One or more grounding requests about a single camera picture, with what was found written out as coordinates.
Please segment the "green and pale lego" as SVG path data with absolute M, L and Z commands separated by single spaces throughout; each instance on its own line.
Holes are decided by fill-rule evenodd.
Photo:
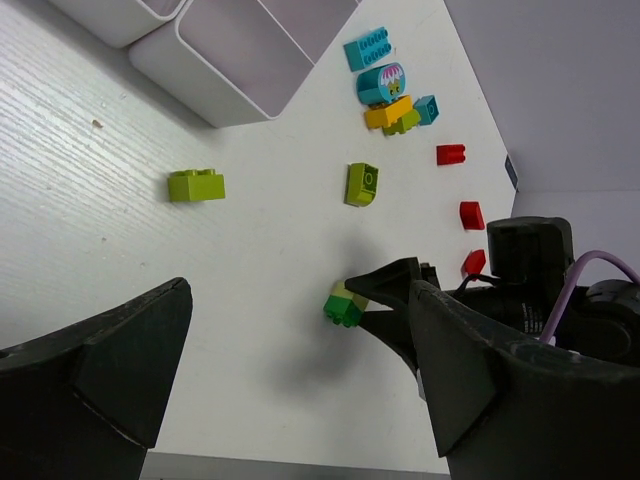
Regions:
M 335 325 L 351 328 L 359 325 L 368 304 L 367 298 L 348 290 L 345 283 L 339 281 L 333 286 L 323 312 Z

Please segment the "lime sloped lego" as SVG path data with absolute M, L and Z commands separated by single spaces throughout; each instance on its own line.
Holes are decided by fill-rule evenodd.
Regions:
M 367 207 L 377 194 L 379 169 L 367 163 L 348 166 L 345 203 L 354 207 Z

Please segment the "lime rounded lego brick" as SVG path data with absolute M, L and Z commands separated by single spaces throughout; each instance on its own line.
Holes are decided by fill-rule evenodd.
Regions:
M 383 127 L 383 133 L 385 136 L 392 136 L 395 134 L 405 134 L 421 122 L 421 114 L 418 110 L 412 109 L 406 114 L 402 115 L 396 122 L 389 127 Z

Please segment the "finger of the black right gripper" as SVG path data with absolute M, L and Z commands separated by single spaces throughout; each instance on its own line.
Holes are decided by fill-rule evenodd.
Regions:
M 407 309 L 366 311 L 359 327 L 391 349 L 418 379 L 418 360 Z
M 421 263 L 417 257 L 395 260 L 370 273 L 348 278 L 345 287 L 395 312 L 405 313 L 411 285 L 416 281 L 425 281 L 440 288 L 436 268 L 429 263 Z

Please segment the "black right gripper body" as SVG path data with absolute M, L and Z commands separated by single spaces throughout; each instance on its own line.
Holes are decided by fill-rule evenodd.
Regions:
M 570 223 L 560 217 L 525 216 L 486 226 L 487 264 L 464 277 L 449 296 L 490 318 L 490 334 L 538 340 L 561 293 L 568 301 L 553 337 L 557 346 L 598 360 L 639 357 L 639 285 L 603 280 L 567 284 L 575 264 Z

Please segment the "olive lime small lego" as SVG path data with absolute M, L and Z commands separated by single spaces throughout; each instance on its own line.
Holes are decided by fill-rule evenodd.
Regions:
M 171 202 L 204 202 L 226 197 L 224 176 L 214 169 L 172 172 L 168 179 Z

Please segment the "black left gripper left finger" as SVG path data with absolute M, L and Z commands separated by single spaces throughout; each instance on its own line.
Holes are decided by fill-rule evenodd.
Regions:
M 193 310 L 174 278 L 1 352 L 4 479 L 137 479 L 156 445 Z

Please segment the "yellow lego brick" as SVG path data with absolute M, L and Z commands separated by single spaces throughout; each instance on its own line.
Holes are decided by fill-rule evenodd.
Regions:
M 364 121 L 370 130 L 388 128 L 412 109 L 412 99 L 405 95 L 389 104 L 370 108 L 364 113 Z

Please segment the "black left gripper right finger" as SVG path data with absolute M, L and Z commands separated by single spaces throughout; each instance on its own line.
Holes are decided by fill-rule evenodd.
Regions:
M 409 320 L 454 479 L 635 479 L 639 371 L 542 343 L 416 281 Z

